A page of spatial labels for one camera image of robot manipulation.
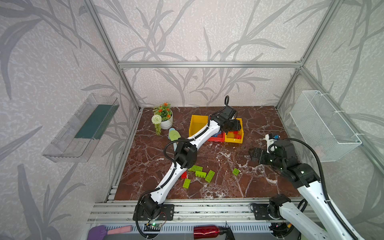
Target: brown marble surface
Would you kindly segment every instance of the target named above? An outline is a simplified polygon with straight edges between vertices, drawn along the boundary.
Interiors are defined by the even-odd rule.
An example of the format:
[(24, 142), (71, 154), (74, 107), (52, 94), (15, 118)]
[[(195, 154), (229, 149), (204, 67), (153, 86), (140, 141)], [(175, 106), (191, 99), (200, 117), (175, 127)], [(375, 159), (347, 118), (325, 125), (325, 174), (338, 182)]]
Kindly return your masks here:
[[(188, 137), (191, 116), (209, 115), (219, 107), (172, 108), (173, 127), (182, 137)], [(266, 148), (265, 134), (277, 133), (287, 137), (283, 125), (272, 106), (235, 107), (238, 118), (242, 118), (243, 144), (227, 142), (206, 142), (198, 152), (196, 165), (204, 172), (215, 172), (211, 183), (188, 172), (191, 179), (189, 189), (183, 188), (184, 179), (179, 179), (169, 192), (167, 199), (272, 197), (285, 194), (298, 197), (300, 194), (285, 178), (269, 167), (252, 162), (248, 150), (252, 147)], [(139, 196), (154, 189), (171, 166), (163, 155), (163, 148), (169, 142), (168, 130), (157, 136), (151, 123), (152, 109), (145, 108), (139, 122), (127, 163), (117, 189), (115, 200), (137, 200)], [(168, 148), (172, 156), (173, 147)], [(234, 168), (240, 170), (236, 177)]]

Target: flower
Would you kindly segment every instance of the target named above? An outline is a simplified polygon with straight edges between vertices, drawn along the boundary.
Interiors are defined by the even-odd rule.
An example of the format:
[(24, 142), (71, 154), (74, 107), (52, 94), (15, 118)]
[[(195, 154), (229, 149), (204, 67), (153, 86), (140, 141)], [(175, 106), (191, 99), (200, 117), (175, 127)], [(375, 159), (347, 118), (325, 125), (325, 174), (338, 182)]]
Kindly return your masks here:
[(160, 115), (153, 115), (152, 123), (153, 124), (160, 124), (161, 123), (161, 116)]

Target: side wall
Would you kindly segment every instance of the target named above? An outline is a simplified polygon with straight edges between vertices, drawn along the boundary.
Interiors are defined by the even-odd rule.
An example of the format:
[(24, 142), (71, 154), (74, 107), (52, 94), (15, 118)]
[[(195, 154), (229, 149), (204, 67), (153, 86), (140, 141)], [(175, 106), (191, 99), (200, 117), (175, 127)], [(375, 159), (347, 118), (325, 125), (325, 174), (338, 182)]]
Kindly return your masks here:
[[(306, 63), (306, 68), (383, 153), (384, 1), (344, 1)], [(303, 90), (299, 77), (279, 109), (291, 137), (302, 138), (290, 111)], [(303, 162), (311, 153), (296, 145)], [(361, 147), (336, 162), (323, 163), (329, 195), (365, 239), (384, 235), (384, 178)]]
[[(0, 239), (78, 239), (137, 111), (82, 1), (28, 2), (0, 7)], [(90, 160), (43, 157), (90, 93), (120, 103)]]
[[(331, 0), (95, 0), (119, 61), (297, 61)], [(293, 69), (125, 69), (142, 106), (275, 105)]]

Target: white wire mesh basket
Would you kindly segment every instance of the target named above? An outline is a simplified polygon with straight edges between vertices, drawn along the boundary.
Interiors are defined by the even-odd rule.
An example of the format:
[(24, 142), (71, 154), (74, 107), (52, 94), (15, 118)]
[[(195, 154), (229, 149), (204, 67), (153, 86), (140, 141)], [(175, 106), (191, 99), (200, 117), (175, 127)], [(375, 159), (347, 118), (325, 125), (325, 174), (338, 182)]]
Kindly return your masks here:
[(290, 114), (321, 162), (336, 161), (361, 144), (356, 133), (318, 90), (303, 91)]

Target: wallpaper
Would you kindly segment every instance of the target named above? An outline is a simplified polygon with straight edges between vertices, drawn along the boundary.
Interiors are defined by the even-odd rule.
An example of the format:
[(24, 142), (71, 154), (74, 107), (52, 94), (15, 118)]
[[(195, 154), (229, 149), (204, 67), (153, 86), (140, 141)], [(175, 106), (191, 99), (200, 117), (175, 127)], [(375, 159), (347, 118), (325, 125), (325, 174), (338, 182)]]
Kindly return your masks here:
[[(331, 0), (95, 0), (119, 61), (297, 61)], [(141, 106), (273, 105), (288, 69), (125, 69)]]
[(384, 154), (384, 2), (344, 2), (306, 67)]
[[(0, 6), (0, 239), (78, 239), (137, 111), (81, 1)], [(43, 157), (90, 93), (120, 107), (89, 161)]]
[(292, 68), (135, 68), (126, 70), (125, 75), (142, 106), (163, 102), (187, 107), (222, 106), (226, 95), (231, 106), (274, 106), (293, 71)]
[[(382, 152), (384, 1), (347, 1), (306, 63), (313, 76)], [(289, 136), (302, 139), (290, 111), (303, 90), (312, 90), (302, 77), (279, 109)], [(295, 144), (303, 162), (316, 162)], [(365, 238), (384, 235), (384, 178), (357, 147), (335, 162), (322, 163), (330, 197)]]

